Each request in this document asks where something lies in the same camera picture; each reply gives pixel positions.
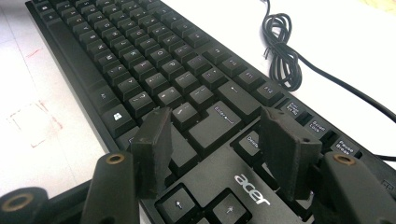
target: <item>arrow key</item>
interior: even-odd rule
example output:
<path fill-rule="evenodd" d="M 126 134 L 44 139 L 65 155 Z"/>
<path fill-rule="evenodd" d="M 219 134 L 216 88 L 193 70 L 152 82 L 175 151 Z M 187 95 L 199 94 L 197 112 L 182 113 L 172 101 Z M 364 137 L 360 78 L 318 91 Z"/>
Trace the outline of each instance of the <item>arrow key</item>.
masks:
<path fill-rule="evenodd" d="M 199 211 L 183 187 L 176 187 L 158 201 L 156 207 L 166 223 L 187 223 Z"/>

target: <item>white surface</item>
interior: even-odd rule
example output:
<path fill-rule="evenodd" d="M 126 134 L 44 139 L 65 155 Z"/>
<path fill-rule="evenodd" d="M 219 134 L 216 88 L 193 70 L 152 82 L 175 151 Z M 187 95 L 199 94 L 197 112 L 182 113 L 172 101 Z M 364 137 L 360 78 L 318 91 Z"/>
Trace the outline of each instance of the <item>white surface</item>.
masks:
<path fill-rule="evenodd" d="M 262 1 L 164 2 L 267 74 Z M 291 16 L 290 46 L 311 63 L 396 112 L 396 17 L 358 0 L 276 0 L 271 12 Z M 0 66 L 0 195 L 39 186 L 53 197 L 90 179 L 104 151 L 22 0 L 0 2 Z M 396 156 L 394 122 L 301 67 L 303 85 L 295 96 L 372 152 Z"/>

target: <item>black keyboard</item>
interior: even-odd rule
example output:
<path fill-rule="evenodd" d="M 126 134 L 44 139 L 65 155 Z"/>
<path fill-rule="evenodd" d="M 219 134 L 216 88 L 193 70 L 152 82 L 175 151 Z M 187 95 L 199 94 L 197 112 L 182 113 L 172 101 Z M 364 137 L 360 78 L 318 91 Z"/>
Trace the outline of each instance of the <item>black keyboard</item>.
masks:
<path fill-rule="evenodd" d="M 258 149 L 263 106 L 289 114 L 322 153 L 362 160 L 396 199 L 396 174 L 192 21 L 158 0 L 34 0 L 32 17 L 110 152 L 147 115 L 171 107 L 173 154 L 152 223 L 312 223 L 311 200 L 286 200 Z M 89 183 L 51 199 L 75 223 Z"/>

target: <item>keyboard cable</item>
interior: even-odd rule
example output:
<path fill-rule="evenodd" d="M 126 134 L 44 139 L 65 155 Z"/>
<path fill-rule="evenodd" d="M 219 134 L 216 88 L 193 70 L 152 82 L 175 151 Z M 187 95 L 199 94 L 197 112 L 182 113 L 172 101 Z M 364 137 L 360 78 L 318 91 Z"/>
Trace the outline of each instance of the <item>keyboard cable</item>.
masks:
<path fill-rule="evenodd" d="M 265 13 L 264 20 L 262 21 L 262 35 L 265 42 L 268 44 L 268 48 L 264 52 L 264 57 L 267 59 L 270 53 L 273 55 L 273 60 L 271 62 L 269 71 L 269 77 L 273 81 L 275 81 L 286 91 L 297 91 L 303 81 L 302 71 L 300 65 L 298 64 L 298 61 L 301 60 L 316 73 L 352 92 L 396 123 L 396 115 L 381 105 L 378 101 L 338 79 L 337 77 L 334 77 L 315 67 L 311 62 L 303 57 L 303 55 L 288 46 L 287 43 L 292 30 L 291 18 L 285 13 L 270 15 L 270 0 L 262 1 L 267 3 L 267 11 Z M 383 161 L 396 161 L 396 157 L 382 155 L 376 156 Z"/>

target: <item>space bar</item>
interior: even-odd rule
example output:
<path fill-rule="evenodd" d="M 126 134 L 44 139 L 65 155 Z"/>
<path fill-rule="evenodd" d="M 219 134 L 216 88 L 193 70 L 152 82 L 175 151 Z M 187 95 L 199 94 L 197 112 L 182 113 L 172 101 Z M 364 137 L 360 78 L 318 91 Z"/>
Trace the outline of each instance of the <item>space bar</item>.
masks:
<path fill-rule="evenodd" d="M 55 22 L 49 26 L 49 32 L 87 92 L 106 85 L 99 70 L 74 38 L 66 24 L 62 21 Z"/>

